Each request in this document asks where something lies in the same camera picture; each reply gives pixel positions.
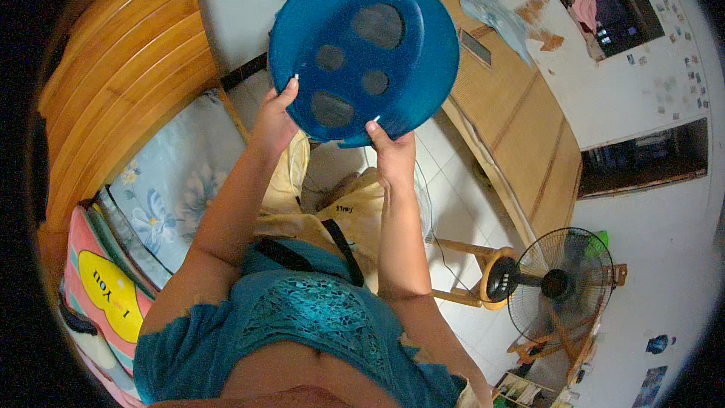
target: blue plastic basin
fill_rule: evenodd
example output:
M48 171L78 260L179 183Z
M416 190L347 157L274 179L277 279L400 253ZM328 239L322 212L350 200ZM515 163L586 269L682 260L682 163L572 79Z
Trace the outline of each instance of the blue plastic basin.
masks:
M367 121L391 138L438 111L458 73L458 39L440 0L287 0L269 45L274 86L299 74L287 111L321 142L370 144Z

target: teal lace top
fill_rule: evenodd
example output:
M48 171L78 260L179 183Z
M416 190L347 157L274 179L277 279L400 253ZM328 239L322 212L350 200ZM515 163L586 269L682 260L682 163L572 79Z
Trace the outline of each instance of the teal lace top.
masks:
M403 328L366 287L352 286L344 263L301 241L279 243L320 272L295 272L255 250L219 307L199 304L164 331L139 338L134 381L142 402L211 399L231 369L265 345L292 340L348 362L401 406L455 406L466 381L443 365L414 360Z

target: yellow heart print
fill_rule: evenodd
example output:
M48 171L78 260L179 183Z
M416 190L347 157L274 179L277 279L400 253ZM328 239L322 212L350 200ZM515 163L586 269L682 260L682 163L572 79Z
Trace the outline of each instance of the yellow heart print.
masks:
M136 343L143 317L131 279L113 262L89 250L78 254L78 272L88 297L105 312L113 331L123 340Z

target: floral bedsheet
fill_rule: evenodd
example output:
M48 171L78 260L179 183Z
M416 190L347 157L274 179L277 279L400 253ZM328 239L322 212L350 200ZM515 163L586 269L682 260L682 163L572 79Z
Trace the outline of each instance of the floral bedsheet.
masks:
M199 221L244 146L212 89L158 131L111 184L119 210L170 271L184 261Z

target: lace pattern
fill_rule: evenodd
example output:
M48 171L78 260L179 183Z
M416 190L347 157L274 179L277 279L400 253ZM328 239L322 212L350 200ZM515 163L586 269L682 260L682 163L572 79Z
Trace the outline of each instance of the lace pattern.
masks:
M319 273L285 277L259 297L242 331L245 348L275 337L303 338L357 363L389 385L385 345L376 337L363 300L334 277Z

